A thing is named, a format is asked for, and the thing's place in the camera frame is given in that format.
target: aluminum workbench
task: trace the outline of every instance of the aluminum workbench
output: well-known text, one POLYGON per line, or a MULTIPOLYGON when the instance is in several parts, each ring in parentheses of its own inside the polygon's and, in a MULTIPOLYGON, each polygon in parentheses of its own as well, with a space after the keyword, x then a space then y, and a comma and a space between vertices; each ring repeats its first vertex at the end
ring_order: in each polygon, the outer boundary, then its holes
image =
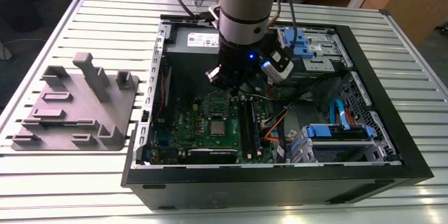
MULTIPOLYGON (((205 11, 185 0, 193 12, 205 11)), ((289 8, 280 19, 289 21, 289 8)), ((298 22, 348 25, 369 59, 434 178, 352 205, 150 211, 120 187, 128 148, 117 152, 16 152, 10 136, 45 84, 48 65, 93 64, 148 79, 160 14, 182 15, 176 0, 73 0, 0 117, 0 221, 80 223, 448 223, 448 91, 396 22, 376 10, 296 6, 298 22)), ((148 85, 138 83, 134 108, 148 85)), ((137 121, 133 111, 128 135, 137 121)))

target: sticker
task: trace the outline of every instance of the sticker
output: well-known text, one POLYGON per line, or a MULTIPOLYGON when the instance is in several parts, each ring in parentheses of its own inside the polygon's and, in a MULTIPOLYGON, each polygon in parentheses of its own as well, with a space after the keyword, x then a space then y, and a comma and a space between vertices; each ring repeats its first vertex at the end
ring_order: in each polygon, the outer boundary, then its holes
POLYGON ((290 131, 289 131, 289 134, 285 135, 285 137, 286 137, 286 138, 292 138, 292 137, 294 137, 296 135, 297 135, 297 131, 290 130, 290 131))
POLYGON ((186 46, 189 47, 218 47, 218 34, 188 34, 186 46))
POLYGON ((278 147, 277 147, 277 153, 278 153, 278 155, 280 155, 281 157, 284 157, 284 155, 285 155, 285 150, 280 147, 280 145, 278 145, 278 147))
POLYGON ((314 51, 321 51, 321 47, 320 46, 312 46, 312 45, 309 45, 309 49, 314 50, 314 51))

